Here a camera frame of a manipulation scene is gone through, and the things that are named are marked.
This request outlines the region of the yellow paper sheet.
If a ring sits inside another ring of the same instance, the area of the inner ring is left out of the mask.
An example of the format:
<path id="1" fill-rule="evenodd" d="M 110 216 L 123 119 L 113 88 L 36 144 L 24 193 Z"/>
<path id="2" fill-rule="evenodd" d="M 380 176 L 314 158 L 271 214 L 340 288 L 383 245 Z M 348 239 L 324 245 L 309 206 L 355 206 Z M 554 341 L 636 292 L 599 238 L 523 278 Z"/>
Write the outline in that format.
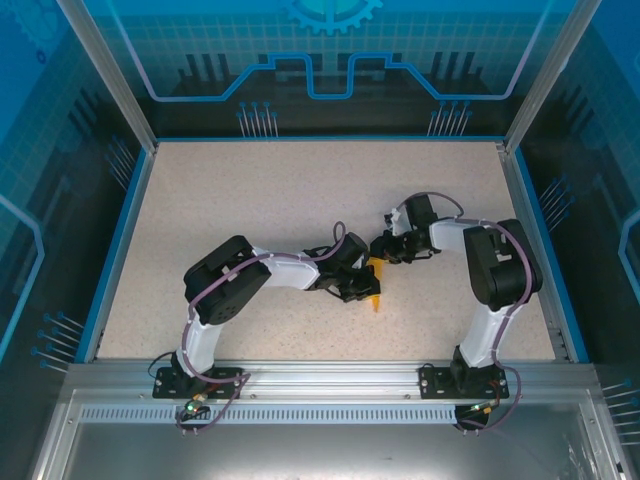
<path id="1" fill-rule="evenodd" d="M 380 309 L 380 298 L 382 292 L 382 276 L 384 267 L 387 264 L 385 259 L 371 257 L 368 261 L 368 265 L 373 269 L 373 274 L 378 281 L 378 287 L 375 293 L 373 293 L 369 299 L 371 300 L 373 311 L 375 313 L 379 312 Z"/>

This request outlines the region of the grey metal tray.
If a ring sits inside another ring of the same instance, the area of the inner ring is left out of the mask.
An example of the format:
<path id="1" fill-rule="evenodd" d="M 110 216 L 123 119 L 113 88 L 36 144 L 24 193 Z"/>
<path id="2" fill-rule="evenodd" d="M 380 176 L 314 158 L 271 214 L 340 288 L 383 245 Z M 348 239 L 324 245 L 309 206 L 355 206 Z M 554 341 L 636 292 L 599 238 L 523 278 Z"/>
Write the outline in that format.
<path id="1" fill-rule="evenodd" d="M 640 480 L 597 401 L 524 404 L 501 426 L 87 424 L 60 404 L 28 480 Z"/>

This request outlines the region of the aluminium mounting rail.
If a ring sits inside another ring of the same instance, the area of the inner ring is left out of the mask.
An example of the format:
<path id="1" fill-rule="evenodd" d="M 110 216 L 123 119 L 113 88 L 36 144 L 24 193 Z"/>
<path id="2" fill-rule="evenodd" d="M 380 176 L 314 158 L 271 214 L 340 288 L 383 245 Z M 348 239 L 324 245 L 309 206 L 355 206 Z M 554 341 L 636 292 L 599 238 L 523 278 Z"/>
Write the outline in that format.
<path id="1" fill-rule="evenodd" d="M 243 404 L 415 404 L 421 361 L 218 361 L 250 374 Z M 514 363 L 525 404 L 580 403 L 603 398 L 590 364 Z M 59 400 L 70 403 L 150 403 L 153 380 L 145 361 L 104 360 L 71 366 Z"/>

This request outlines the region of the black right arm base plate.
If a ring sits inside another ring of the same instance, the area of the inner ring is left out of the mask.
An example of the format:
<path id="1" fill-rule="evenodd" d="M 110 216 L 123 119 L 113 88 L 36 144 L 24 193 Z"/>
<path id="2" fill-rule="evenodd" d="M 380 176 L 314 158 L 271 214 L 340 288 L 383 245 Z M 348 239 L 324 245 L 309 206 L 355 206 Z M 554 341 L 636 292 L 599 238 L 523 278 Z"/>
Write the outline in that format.
<path id="1" fill-rule="evenodd" d="M 423 400 L 490 400 L 510 397 L 505 372 L 495 365 L 467 368 L 455 362 L 447 367 L 426 363 L 418 370 L 418 382 Z"/>

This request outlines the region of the aluminium side rail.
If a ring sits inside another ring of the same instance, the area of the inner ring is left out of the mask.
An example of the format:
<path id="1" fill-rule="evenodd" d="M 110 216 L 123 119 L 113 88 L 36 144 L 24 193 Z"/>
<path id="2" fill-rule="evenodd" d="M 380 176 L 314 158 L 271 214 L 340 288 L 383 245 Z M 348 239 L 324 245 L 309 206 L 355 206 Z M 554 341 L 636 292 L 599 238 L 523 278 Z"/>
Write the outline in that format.
<path id="1" fill-rule="evenodd" d="M 498 157 L 504 173 L 516 218 L 521 222 L 531 250 L 541 269 L 543 284 L 534 294 L 529 305 L 544 322 L 544 330 L 549 338 L 555 363 L 575 363 L 579 360 L 574 350 L 569 324 L 567 323 L 565 301 L 558 291 L 553 263 L 549 261 L 545 240 L 548 237 L 546 225 L 538 222 L 537 198 L 530 194 L 526 180 L 528 172 L 522 170 L 521 162 L 506 147 L 497 144 Z"/>

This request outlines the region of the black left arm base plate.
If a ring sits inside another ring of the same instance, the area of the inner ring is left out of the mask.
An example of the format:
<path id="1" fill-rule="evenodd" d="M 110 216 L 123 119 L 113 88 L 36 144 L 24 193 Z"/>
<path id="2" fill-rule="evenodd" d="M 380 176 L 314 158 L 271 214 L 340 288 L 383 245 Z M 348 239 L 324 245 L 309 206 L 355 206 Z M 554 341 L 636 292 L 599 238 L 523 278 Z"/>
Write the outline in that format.
<path id="1" fill-rule="evenodd" d="M 179 373 L 173 367 L 160 368 L 155 376 L 152 397 L 156 399 L 192 399 L 197 394 L 207 399 L 230 399 L 239 381 L 221 383 L 221 380 L 239 377 L 244 370 L 236 367 L 214 367 L 204 375 L 215 379 L 214 383 L 205 382 L 197 377 Z"/>

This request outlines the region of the aluminium frame post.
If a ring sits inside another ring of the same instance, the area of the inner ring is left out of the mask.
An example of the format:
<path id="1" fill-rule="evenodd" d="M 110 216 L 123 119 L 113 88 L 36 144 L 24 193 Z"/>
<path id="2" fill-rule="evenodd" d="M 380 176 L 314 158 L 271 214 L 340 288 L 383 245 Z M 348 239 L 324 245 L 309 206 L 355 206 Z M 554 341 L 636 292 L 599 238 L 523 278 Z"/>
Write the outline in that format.
<path id="1" fill-rule="evenodd" d="M 158 141 L 118 63 L 82 0 L 56 0 L 141 146 L 151 155 Z"/>
<path id="2" fill-rule="evenodd" d="M 507 134 L 504 153 L 513 155 L 541 110 L 560 74 L 591 23 L 602 0 L 576 0 L 545 62 L 524 98 Z"/>

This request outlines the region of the blue table edge frame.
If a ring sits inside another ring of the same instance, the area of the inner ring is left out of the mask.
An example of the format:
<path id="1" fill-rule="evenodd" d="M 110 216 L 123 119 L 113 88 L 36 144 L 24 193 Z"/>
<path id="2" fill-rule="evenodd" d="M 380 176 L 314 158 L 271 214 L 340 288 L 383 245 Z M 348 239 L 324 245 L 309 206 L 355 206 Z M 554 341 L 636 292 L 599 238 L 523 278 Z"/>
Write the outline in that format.
<path id="1" fill-rule="evenodd" d="M 271 250 L 331 242 L 336 221 L 365 240 L 407 196 L 433 191 L 443 216 L 516 217 L 495 137 L 351 136 L 326 139 L 166 138 L 134 170 L 87 321 L 82 359 L 148 359 L 177 346 L 186 319 L 182 277 L 234 234 Z M 514 153 L 527 170 L 524 157 Z M 576 362 L 588 359 L 551 244 Z M 266 289 L 223 331 L 226 360 L 445 360 L 466 334 L 474 298 L 462 257 L 443 253 L 383 271 L 378 313 L 367 301 Z M 506 360 L 553 360 L 544 322 L 528 305 L 501 349 Z"/>

